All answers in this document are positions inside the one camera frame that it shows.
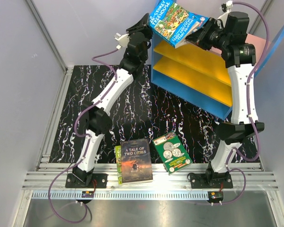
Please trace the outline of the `blue 26-Storey Treehouse book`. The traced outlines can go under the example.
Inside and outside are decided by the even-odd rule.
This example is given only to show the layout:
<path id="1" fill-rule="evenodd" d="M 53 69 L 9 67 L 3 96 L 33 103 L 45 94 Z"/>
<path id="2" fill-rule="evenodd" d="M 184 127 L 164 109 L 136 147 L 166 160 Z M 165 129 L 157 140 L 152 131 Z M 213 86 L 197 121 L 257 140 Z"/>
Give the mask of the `blue 26-Storey Treehouse book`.
<path id="1" fill-rule="evenodd" d="M 153 32 L 174 48 L 185 44 L 185 38 L 201 29 L 209 17 L 192 13 L 173 0 L 160 0 L 150 13 Z"/>

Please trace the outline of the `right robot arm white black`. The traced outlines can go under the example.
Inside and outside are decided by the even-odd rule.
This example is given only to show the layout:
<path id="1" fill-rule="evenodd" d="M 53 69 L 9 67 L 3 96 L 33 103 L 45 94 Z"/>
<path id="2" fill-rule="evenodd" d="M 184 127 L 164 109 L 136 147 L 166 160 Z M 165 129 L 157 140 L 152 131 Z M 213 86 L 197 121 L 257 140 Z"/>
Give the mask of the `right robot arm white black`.
<path id="1" fill-rule="evenodd" d="M 231 121 L 217 128 L 220 144 L 205 173 L 189 173 L 188 180 L 193 189 L 232 188 L 229 162 L 239 152 L 244 139 L 258 136 L 265 128 L 259 122 L 254 103 L 254 72 L 256 49 L 246 43 L 249 17 L 243 12 L 226 13 L 226 21 L 209 18 L 198 31 L 186 40 L 203 50 L 212 47 L 221 50 L 225 67 L 231 79 Z"/>

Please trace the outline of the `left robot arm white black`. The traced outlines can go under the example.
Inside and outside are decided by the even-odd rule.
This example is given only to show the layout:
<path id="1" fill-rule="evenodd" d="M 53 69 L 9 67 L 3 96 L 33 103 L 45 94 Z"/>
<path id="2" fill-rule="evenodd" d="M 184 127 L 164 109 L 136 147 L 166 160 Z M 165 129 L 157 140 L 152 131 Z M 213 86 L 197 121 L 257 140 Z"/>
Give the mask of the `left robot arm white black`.
<path id="1" fill-rule="evenodd" d="M 152 36 L 149 13 L 146 13 L 135 25 L 128 28 L 124 35 L 119 33 L 115 35 L 118 42 L 116 50 L 124 48 L 125 52 L 118 68 L 113 71 L 114 77 L 104 90 L 93 99 L 92 105 L 82 111 L 75 121 L 74 130 L 77 131 L 80 118 L 86 117 L 85 132 L 76 134 L 85 140 L 77 163 L 73 166 L 72 172 L 67 175 L 65 185 L 67 188 L 95 187 L 97 180 L 107 179 L 106 176 L 93 174 L 95 157 L 104 135 L 112 127 L 110 110 L 122 92 L 141 74 L 148 59 Z"/>

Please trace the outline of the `A Tale of Two Cities book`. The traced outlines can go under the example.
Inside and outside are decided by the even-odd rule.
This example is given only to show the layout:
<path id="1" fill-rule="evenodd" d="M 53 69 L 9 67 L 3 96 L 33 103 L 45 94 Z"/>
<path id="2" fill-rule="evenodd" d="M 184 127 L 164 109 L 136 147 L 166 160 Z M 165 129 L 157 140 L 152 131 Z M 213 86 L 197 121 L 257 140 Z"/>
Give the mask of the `A Tale of Two Cities book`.
<path id="1" fill-rule="evenodd" d="M 122 183 L 140 183 L 153 180 L 149 140 L 147 138 L 121 143 Z"/>

